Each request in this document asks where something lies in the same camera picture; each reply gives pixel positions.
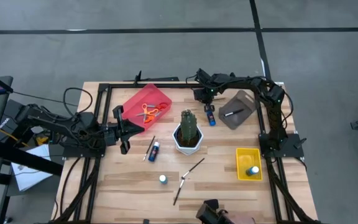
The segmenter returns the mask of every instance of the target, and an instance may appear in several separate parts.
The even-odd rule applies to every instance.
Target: floor
[[[139,70],[144,77],[181,80],[200,67],[210,73],[263,75],[263,45],[255,32],[111,33],[125,28],[254,27],[250,2],[254,0],[0,0],[0,30],[46,30],[0,32],[0,76],[14,77],[16,91],[59,100],[65,88],[128,80]],[[255,2],[261,28],[358,27],[358,1]],[[51,31],[67,29],[109,31]],[[308,138],[304,150],[319,219],[358,223],[358,131],[349,125],[358,119],[358,32],[332,32],[339,30],[263,32],[267,57],[262,59],[272,79],[285,82],[298,132]],[[65,114],[56,103],[11,98]],[[78,92],[68,97],[73,103],[78,99]],[[54,178],[12,197],[8,215],[13,223],[47,222],[57,185]]]

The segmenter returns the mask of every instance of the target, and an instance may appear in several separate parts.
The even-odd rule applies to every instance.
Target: yellow tray
[[[260,161],[259,149],[236,149],[236,161],[237,161],[237,177],[239,180],[251,180],[251,181],[262,181],[262,163]],[[252,166],[259,168],[259,173],[248,176],[246,174],[247,169]]]

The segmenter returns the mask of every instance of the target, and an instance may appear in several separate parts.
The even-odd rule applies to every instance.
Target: wooden table
[[[89,91],[95,99],[98,85],[99,82],[86,82],[83,89]],[[200,223],[195,218],[196,212],[204,200],[212,198],[219,199],[220,207],[229,212],[244,212],[254,217],[257,223],[275,223],[265,161],[262,161],[261,182],[240,181],[236,173],[236,148],[259,147],[260,129],[257,113],[254,112],[236,130],[230,130],[218,119],[218,112],[215,112],[216,125],[211,127],[203,104],[194,100],[193,92],[189,88],[161,90],[173,101],[170,111],[145,133],[130,138],[131,149],[127,155],[120,153],[120,142],[117,146],[106,149],[106,155],[101,160],[92,223],[142,223],[145,218],[150,219],[151,223]],[[138,91],[138,88],[113,89],[110,111],[115,106],[124,104]],[[218,96],[220,100],[214,101],[213,104],[218,110],[236,93],[237,90],[226,90]],[[104,95],[99,122],[105,99]],[[85,108],[89,102],[89,97],[82,94],[78,110]],[[93,108],[94,103],[88,111],[93,111]],[[287,99],[283,102],[282,108],[285,114],[290,112]],[[204,133],[200,150],[190,156],[177,151],[172,139],[172,132],[180,122],[180,112],[185,109],[190,109],[196,115],[198,125]],[[269,129],[264,108],[263,112],[266,127]],[[116,122],[112,112],[108,121]],[[289,117],[287,131],[293,133],[294,130],[293,118]],[[156,135],[156,140],[161,143],[160,153],[155,163],[148,160],[143,162],[143,156],[153,135]],[[205,160],[187,175],[178,202],[173,206],[180,177],[202,158]],[[63,201],[64,208],[78,192],[83,161],[84,159],[81,159],[77,163],[69,176]],[[73,162],[74,159],[65,162],[57,193],[59,204],[62,185]],[[305,168],[295,159],[283,159],[283,163],[290,193],[306,214],[317,219]],[[162,174],[168,177],[167,185],[162,185],[158,181]],[[281,193],[279,198],[282,216],[286,219]],[[83,200],[81,218],[85,217],[87,203],[88,194]]]

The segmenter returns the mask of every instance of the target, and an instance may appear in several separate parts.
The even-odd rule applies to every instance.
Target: table leg
[[[49,174],[61,176],[63,166],[0,142],[0,157]]]

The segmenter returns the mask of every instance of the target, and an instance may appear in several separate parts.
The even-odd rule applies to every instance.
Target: red tray
[[[136,116],[137,114],[144,112],[142,109],[144,103],[147,105],[166,103],[168,106],[165,109],[162,109],[161,113],[152,121],[144,123],[143,116]],[[143,127],[146,131],[171,108],[171,105],[172,100],[163,94],[155,85],[149,83],[124,103],[124,113],[122,114],[122,118],[129,119],[132,123]]]

